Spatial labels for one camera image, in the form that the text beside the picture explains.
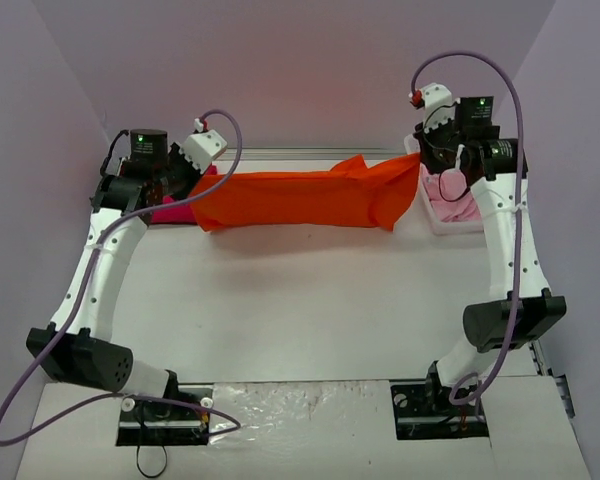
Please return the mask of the orange t-shirt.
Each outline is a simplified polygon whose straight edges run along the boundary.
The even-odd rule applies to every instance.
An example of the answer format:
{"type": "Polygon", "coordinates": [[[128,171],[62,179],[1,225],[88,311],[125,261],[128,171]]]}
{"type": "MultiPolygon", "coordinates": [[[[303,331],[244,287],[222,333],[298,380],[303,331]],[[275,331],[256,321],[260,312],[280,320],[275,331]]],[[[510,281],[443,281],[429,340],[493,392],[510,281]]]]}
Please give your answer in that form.
{"type": "Polygon", "coordinates": [[[325,225],[392,231],[412,205],[420,159],[369,166],[359,154],[329,170],[235,173],[190,209],[205,231],[255,225],[325,225]]]}

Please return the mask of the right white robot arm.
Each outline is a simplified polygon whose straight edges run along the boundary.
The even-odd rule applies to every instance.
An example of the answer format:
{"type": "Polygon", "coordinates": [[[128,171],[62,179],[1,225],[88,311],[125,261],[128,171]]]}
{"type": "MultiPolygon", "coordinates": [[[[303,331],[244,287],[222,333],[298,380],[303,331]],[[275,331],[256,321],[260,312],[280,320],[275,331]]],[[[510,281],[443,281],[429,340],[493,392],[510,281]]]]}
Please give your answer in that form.
{"type": "Polygon", "coordinates": [[[537,255],[523,137],[501,137],[490,96],[456,98],[433,83],[411,101],[424,112],[414,131],[421,162],[431,174],[463,175],[480,213],[490,267],[488,301],[465,307],[461,339],[432,365],[423,389],[426,406],[445,413],[480,398],[507,354],[538,340],[567,307],[537,255]]]}

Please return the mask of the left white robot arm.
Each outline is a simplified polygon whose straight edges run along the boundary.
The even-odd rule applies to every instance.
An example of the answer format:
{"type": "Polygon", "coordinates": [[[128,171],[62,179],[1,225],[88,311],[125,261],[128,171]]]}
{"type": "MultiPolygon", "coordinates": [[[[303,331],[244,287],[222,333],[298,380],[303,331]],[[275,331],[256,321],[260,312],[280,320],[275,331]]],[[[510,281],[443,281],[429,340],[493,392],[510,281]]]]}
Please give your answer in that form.
{"type": "Polygon", "coordinates": [[[163,130],[127,133],[131,155],[117,174],[103,174],[91,198],[87,240],[70,287],[49,325],[30,330],[26,346],[54,381],[145,397],[159,418],[181,406],[174,373],[112,343],[113,316],[133,252],[165,197],[183,199],[200,172],[163,130]]]}

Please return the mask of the folded magenta t-shirt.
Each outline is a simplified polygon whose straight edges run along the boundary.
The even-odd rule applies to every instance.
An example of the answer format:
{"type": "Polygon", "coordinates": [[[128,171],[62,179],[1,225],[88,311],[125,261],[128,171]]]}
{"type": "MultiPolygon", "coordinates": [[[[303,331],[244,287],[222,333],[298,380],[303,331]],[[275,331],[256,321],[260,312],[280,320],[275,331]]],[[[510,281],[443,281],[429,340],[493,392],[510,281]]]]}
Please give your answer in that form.
{"type": "MultiPolygon", "coordinates": [[[[211,165],[205,172],[204,177],[216,175],[217,173],[217,167],[211,165]]],[[[164,198],[163,204],[171,204],[175,201],[174,198],[167,196],[164,198]]],[[[187,205],[180,205],[155,212],[151,219],[151,225],[197,225],[192,205],[193,203],[188,203],[187,205]]]]}

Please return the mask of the pink t-shirt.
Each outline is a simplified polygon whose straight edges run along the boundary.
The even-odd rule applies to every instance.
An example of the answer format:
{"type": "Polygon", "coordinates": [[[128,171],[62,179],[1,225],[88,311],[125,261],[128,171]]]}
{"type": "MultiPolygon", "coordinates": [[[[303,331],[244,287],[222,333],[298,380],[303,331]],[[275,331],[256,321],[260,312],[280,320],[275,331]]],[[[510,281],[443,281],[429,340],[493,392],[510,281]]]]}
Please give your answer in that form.
{"type": "Polygon", "coordinates": [[[478,206],[469,191],[463,174],[455,169],[431,174],[420,167],[420,185],[424,199],[432,208],[434,218],[442,223],[466,223],[480,220],[478,206]]]}

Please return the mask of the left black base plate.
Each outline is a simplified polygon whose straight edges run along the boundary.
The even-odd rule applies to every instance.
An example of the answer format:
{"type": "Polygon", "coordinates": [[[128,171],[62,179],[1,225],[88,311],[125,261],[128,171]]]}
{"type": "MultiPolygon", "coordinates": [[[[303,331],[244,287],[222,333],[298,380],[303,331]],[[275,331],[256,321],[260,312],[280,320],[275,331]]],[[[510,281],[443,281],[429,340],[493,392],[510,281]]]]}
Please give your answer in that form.
{"type": "Polygon", "coordinates": [[[125,398],[118,418],[117,447],[206,446],[209,415],[189,408],[125,398]]]}

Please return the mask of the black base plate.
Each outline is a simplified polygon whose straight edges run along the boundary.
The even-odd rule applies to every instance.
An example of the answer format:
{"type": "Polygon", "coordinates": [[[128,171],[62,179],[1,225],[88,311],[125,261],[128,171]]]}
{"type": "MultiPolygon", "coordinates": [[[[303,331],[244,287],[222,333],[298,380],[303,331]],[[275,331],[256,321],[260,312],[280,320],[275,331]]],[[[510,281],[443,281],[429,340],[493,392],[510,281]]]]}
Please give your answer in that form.
{"type": "Polygon", "coordinates": [[[125,398],[118,418],[117,447],[206,446],[209,415],[189,408],[125,398]]]}
{"type": "Polygon", "coordinates": [[[424,380],[390,383],[394,427],[399,441],[438,441],[488,438],[484,409],[476,402],[455,406],[443,394],[428,402],[424,380]]]}

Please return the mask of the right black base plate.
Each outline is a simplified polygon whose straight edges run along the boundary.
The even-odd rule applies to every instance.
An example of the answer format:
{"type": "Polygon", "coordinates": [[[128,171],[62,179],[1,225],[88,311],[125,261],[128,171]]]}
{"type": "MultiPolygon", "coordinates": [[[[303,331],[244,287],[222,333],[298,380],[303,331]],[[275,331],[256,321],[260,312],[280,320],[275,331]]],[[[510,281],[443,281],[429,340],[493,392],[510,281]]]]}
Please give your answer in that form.
{"type": "Polygon", "coordinates": [[[484,409],[476,402],[455,406],[443,394],[428,402],[424,380],[390,383],[394,427],[399,441],[438,441],[488,438],[484,409]]]}

